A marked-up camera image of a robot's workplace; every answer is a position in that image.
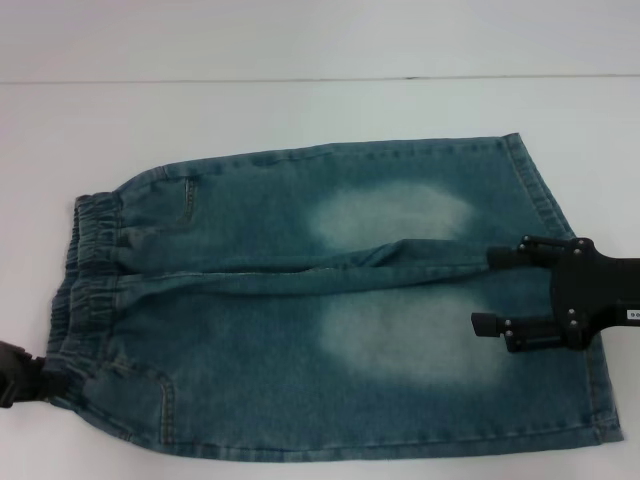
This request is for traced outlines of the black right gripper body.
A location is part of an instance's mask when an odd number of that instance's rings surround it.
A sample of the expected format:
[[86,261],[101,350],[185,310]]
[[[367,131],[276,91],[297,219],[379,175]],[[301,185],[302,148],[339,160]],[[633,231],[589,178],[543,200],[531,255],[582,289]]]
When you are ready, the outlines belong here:
[[552,268],[550,293],[563,345],[584,350],[605,329],[639,325],[639,260],[606,256],[575,238]]

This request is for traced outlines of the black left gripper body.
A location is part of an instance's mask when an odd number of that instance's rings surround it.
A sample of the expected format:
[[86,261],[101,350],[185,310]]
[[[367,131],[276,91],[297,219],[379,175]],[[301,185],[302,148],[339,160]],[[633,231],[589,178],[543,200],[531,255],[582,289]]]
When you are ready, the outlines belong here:
[[1,342],[1,407],[38,399],[39,360],[25,349]]

